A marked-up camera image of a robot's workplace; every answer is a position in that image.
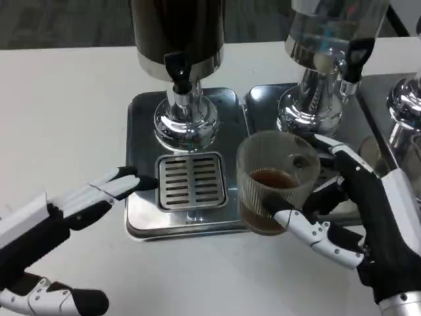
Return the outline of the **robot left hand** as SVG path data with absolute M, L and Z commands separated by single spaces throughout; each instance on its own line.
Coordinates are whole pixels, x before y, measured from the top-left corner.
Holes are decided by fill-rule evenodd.
M 96 223 L 116 201 L 137 191 L 155 190 L 159 181 L 133 166 L 116 167 L 67 194 L 42 193 L 1 219 L 1 307 L 21 315 L 104 315 L 109 299 L 100 290 L 51 282 L 26 269 Z

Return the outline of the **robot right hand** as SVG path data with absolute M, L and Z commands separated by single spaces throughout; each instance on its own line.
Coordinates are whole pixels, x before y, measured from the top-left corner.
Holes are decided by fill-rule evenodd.
M 420 208 L 405 172 L 394 168 L 381 176 L 347 144 L 327 136 L 313 134 L 309 142 L 332 154 L 339 174 L 302 208 L 276 194 L 263 199 L 264 208 L 314 252 L 356 270 L 382 312 L 419 308 Z M 316 218 L 347 200 L 356 204 L 365 235 Z

